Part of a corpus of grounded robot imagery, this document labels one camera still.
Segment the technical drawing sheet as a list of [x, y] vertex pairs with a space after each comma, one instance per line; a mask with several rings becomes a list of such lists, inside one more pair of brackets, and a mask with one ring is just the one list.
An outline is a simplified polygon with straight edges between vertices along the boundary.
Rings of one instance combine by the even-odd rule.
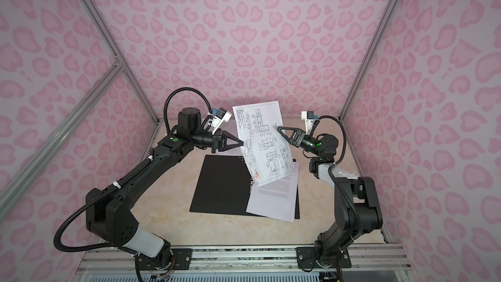
[[240, 105], [232, 108], [241, 152], [256, 185], [286, 177], [294, 170], [290, 145], [279, 133], [283, 126], [277, 101]]

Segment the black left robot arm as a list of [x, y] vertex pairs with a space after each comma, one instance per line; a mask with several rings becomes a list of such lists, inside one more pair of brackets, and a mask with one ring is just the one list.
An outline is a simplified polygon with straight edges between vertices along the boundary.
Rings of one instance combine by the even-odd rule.
[[[231, 116], [224, 108], [214, 110], [207, 117], [211, 127], [205, 129], [200, 110], [184, 108], [178, 114], [178, 124], [139, 165], [105, 189], [93, 189], [87, 194], [85, 205], [57, 229], [53, 238], [54, 247], [65, 253], [115, 247], [135, 255], [137, 259], [152, 261], [159, 268], [166, 267], [173, 258], [170, 243], [143, 229], [131, 210], [166, 171], [195, 148], [210, 149], [216, 153], [243, 146], [240, 139], [220, 127]], [[101, 244], [72, 247], [62, 242], [65, 230], [82, 214], [86, 216], [87, 230], [103, 239]]]

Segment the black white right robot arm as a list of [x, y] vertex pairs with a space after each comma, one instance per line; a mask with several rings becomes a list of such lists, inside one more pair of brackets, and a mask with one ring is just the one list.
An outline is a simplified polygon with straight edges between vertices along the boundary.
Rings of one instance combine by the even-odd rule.
[[336, 176], [339, 140], [332, 134], [312, 137], [302, 129], [284, 126], [277, 131], [291, 146], [312, 153], [309, 172], [334, 188], [335, 221], [314, 242], [314, 262], [323, 268], [333, 265], [342, 268], [343, 262], [349, 259], [348, 246], [383, 226], [375, 182], [370, 177]]

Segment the red black folder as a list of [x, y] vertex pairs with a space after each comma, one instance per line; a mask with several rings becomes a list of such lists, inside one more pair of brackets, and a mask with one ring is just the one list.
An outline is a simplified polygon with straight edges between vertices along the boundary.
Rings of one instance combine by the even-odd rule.
[[253, 184], [242, 157], [207, 155], [189, 211], [260, 217], [246, 212]]

